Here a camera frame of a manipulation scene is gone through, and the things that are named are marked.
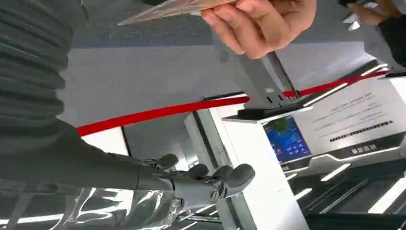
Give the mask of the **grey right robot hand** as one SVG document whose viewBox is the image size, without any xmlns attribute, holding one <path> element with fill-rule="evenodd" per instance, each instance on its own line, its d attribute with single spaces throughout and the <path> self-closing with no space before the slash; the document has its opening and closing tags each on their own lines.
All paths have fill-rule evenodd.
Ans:
<svg viewBox="0 0 406 230">
<path fill-rule="evenodd" d="M 213 206 L 255 177 L 248 164 L 165 172 L 173 155 L 140 161 L 106 153 L 62 121 L 0 124 L 3 230 L 163 230 L 184 210 Z"/>
</svg>

